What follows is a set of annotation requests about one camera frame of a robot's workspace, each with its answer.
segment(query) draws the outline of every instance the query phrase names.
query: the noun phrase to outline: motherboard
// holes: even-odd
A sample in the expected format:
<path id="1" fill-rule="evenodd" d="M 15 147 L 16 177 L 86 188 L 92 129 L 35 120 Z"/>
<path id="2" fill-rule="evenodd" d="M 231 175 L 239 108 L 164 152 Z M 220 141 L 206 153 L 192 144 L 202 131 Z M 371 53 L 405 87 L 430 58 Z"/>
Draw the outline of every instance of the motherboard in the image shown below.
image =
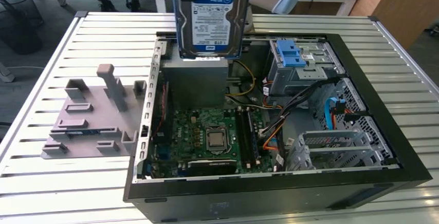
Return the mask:
<path id="1" fill-rule="evenodd" d="M 159 177 L 272 172 L 270 153 L 260 153 L 259 109 L 176 110 L 172 142 L 158 145 Z"/>

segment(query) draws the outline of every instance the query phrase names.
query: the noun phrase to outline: green motherboard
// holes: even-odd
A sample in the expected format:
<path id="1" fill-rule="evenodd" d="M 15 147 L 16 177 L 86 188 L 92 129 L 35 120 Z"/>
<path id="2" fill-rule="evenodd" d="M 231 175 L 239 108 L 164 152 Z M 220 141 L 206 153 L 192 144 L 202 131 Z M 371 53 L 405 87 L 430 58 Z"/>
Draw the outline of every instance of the green motherboard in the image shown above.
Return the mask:
<path id="1" fill-rule="evenodd" d="M 239 128 L 235 109 L 176 110 L 172 125 L 172 143 L 159 151 L 168 153 L 162 160 L 162 177 L 183 177 L 187 163 L 198 160 L 235 160 L 235 174 L 271 172 L 270 153 L 262 153 L 258 164 L 248 168 L 242 162 Z M 263 128 L 262 113 L 250 112 L 254 130 Z"/>

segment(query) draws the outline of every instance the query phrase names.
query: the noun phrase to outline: hard drive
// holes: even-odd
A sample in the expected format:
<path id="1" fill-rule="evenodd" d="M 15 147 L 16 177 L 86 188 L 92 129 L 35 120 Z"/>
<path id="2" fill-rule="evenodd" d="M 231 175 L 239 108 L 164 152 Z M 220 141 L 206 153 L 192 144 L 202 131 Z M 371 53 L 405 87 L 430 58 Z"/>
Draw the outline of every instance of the hard drive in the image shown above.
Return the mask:
<path id="1" fill-rule="evenodd" d="M 180 57 L 240 57 L 248 0 L 174 0 Z"/>

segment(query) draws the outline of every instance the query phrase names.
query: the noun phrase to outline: metal frame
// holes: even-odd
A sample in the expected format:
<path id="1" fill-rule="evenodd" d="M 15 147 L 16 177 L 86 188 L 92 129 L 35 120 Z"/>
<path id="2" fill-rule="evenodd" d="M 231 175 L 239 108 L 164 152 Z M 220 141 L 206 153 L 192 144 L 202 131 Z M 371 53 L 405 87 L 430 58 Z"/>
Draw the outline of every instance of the metal frame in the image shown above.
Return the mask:
<path id="1" fill-rule="evenodd" d="M 354 210 L 255 216 L 212 222 L 263 224 L 294 221 L 318 224 L 323 219 L 331 219 L 336 223 L 354 224 L 395 221 L 435 223 L 439 206 L 439 103 L 437 86 L 433 82 L 427 83 L 427 75 L 417 70 L 419 66 L 406 51 L 367 17 L 255 15 L 254 19 L 259 32 L 342 35 L 434 180 L 414 189 L 391 193 Z M 79 77 L 91 85 L 100 84 L 90 76 L 99 63 L 115 64 L 115 75 L 127 83 L 132 83 L 135 78 L 144 79 L 155 34 L 158 31 L 175 30 L 174 14 L 91 12 L 84 22 L 76 18 L 70 26 L 0 144 L 3 222 L 144 223 L 143 214 L 122 200 L 128 157 L 48 162 L 39 158 L 47 129 L 44 126 L 28 125 L 52 124 L 56 120 L 56 113 L 35 111 L 60 107 L 63 100 L 56 99 L 63 96 L 56 87 L 63 87 L 68 78 Z"/>

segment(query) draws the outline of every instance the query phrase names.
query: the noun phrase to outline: desk leg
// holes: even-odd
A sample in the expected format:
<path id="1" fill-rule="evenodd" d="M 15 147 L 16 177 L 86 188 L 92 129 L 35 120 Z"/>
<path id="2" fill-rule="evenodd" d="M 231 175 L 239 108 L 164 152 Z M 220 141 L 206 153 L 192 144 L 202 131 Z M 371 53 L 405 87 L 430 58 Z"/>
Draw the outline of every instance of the desk leg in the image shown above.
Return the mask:
<path id="1" fill-rule="evenodd" d="M 156 0 L 158 12 L 166 13 L 166 3 L 164 0 Z"/>
<path id="2" fill-rule="evenodd" d="M 336 16 L 350 16 L 357 0 L 344 0 L 336 12 Z"/>
<path id="3" fill-rule="evenodd" d="M 58 3 L 60 4 L 62 7 L 64 7 L 67 5 L 67 0 L 58 0 Z"/>
<path id="4" fill-rule="evenodd" d="M 0 80 L 3 80 L 6 83 L 10 83 L 14 81 L 14 79 L 15 76 L 0 62 Z"/>

